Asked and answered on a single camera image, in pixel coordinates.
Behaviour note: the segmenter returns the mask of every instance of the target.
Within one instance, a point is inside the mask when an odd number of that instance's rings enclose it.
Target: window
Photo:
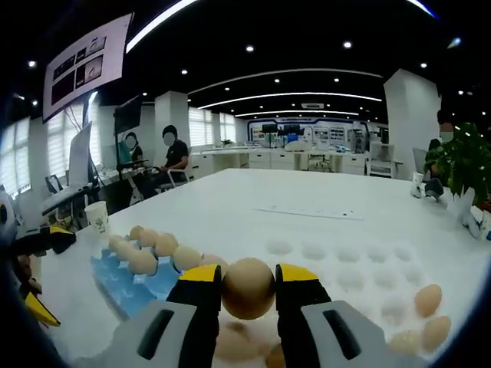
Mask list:
[[[213,144],[213,115],[208,110],[189,108],[191,147]]]
[[[236,117],[227,113],[220,114],[220,137],[222,140],[237,141],[236,139]]]
[[[7,127],[3,133],[0,145],[0,185],[11,196],[31,187],[28,137],[28,117]]]
[[[84,105],[73,104],[67,107],[48,122],[48,171],[58,178],[65,176],[70,160],[71,140],[80,131],[83,121]],[[101,140],[97,125],[97,105],[89,106],[89,121],[91,129],[91,157],[94,165],[101,164]]]

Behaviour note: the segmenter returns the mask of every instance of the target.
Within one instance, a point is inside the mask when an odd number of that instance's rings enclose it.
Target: egg tray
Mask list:
[[[131,244],[154,254],[152,247],[142,248],[138,241],[131,241]],[[174,268],[171,257],[157,260],[157,272],[147,275],[133,274],[128,268],[129,262],[120,261],[110,249],[103,249],[101,258],[91,258],[97,284],[123,319],[132,318],[151,301],[165,301],[176,284],[180,273]]]
[[[404,330],[422,331],[424,324],[445,309],[444,299],[430,318],[416,312],[414,296],[432,284],[408,241],[392,244],[338,244],[272,239],[263,261],[299,265],[316,273],[333,301],[346,301],[385,333],[388,342]]]

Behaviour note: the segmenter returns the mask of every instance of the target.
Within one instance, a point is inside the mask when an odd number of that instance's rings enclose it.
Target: green leaves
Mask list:
[[[491,188],[491,152],[476,125],[463,124],[455,130],[453,140],[430,150],[425,169],[435,164],[442,181],[447,182],[453,194],[460,196],[468,188],[474,188],[474,204],[486,200]]]

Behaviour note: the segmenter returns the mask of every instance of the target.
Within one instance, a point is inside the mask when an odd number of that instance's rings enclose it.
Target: potted plant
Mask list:
[[[431,149],[426,156],[425,171],[433,166],[443,185],[452,192],[447,210],[476,236],[470,207],[486,201],[491,190],[491,152],[476,125],[456,126],[450,142]]]

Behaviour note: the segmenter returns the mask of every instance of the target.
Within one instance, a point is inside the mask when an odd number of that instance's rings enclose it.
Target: blue egg tray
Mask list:
[[[138,241],[131,243],[135,248],[153,253],[153,248],[141,248]],[[157,260],[157,272],[150,276],[133,274],[129,262],[120,261],[109,249],[102,250],[101,258],[91,258],[96,282],[123,319],[132,318],[151,301],[165,301],[176,284],[181,273],[174,268],[171,257]]]

